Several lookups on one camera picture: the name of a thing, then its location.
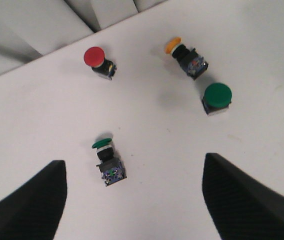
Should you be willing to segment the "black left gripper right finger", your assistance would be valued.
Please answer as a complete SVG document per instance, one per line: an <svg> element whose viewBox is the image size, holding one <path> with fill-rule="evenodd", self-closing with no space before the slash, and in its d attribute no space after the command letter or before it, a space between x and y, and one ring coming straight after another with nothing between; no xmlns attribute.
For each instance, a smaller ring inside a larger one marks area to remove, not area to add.
<svg viewBox="0 0 284 240"><path fill-rule="evenodd" d="M223 240L284 240L284 196L218 153L205 155L202 194Z"/></svg>

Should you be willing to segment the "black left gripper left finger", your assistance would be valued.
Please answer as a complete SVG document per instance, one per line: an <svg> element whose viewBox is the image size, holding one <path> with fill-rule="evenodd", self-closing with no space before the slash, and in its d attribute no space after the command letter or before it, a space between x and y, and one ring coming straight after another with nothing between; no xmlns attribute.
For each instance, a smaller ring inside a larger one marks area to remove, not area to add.
<svg viewBox="0 0 284 240"><path fill-rule="evenodd" d="M52 240L67 200L67 171L53 160L0 201L0 240Z"/></svg>

